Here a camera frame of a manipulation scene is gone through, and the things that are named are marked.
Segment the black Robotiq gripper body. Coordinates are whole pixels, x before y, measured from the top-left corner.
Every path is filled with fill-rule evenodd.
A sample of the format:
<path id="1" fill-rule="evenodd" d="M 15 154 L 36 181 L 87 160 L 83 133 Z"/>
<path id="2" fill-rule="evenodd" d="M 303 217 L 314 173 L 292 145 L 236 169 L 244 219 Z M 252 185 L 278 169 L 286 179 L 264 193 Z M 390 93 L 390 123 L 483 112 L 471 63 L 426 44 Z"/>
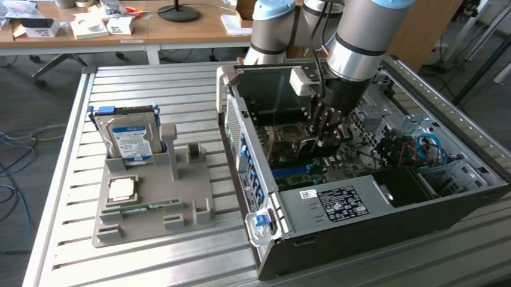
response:
<path id="1" fill-rule="evenodd" d="M 371 80 L 351 81 L 343 78 L 326 80 L 326 94 L 322 102 L 342 115 L 350 115 L 355 109 Z"/>

